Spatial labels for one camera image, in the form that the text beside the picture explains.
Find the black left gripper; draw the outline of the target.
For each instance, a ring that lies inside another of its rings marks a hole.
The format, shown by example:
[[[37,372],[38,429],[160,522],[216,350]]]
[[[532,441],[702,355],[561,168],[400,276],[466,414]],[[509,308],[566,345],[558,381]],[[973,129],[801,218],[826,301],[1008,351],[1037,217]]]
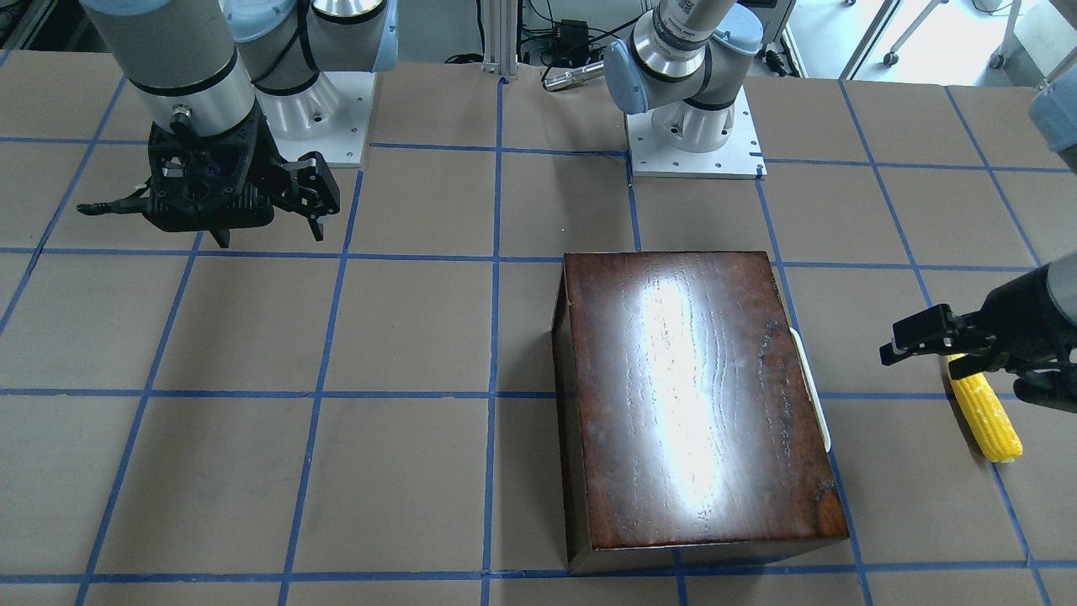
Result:
[[[1076,414],[1076,264],[1048,263],[989,292],[978,313],[932,306],[894,322],[885,367],[922,354],[984,354],[982,369],[1016,376],[1021,401]]]

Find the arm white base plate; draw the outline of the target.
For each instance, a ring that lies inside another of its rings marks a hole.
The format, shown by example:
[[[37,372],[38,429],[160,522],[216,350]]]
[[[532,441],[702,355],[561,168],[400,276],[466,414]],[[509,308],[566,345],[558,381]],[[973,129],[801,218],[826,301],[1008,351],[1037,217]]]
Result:
[[[627,115],[624,126],[634,175],[761,179],[768,173],[745,88],[724,109],[681,101]]]
[[[377,81],[372,72],[323,72],[306,91],[256,91],[282,157],[295,161],[316,151],[330,167],[361,168]]]

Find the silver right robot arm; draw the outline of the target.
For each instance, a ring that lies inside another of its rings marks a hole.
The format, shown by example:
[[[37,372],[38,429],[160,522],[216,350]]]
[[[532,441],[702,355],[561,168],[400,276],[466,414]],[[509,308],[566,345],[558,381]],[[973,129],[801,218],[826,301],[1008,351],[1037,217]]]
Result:
[[[149,177],[82,215],[141,215],[160,231],[230,231],[305,219],[316,241],[340,211],[324,142],[352,136],[360,99],[332,74],[398,57],[394,1],[85,1],[151,115]]]

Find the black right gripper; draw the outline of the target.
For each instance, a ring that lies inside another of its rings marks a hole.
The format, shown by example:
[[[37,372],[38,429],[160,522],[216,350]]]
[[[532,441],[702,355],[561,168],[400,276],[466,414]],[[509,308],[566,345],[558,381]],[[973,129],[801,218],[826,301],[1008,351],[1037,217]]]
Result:
[[[153,125],[146,156],[150,181],[112,202],[76,205],[76,212],[143,215],[162,231],[222,231],[266,226],[277,207],[306,219],[322,242],[324,222],[340,211],[340,188],[323,154],[284,163],[262,112],[198,141]]]

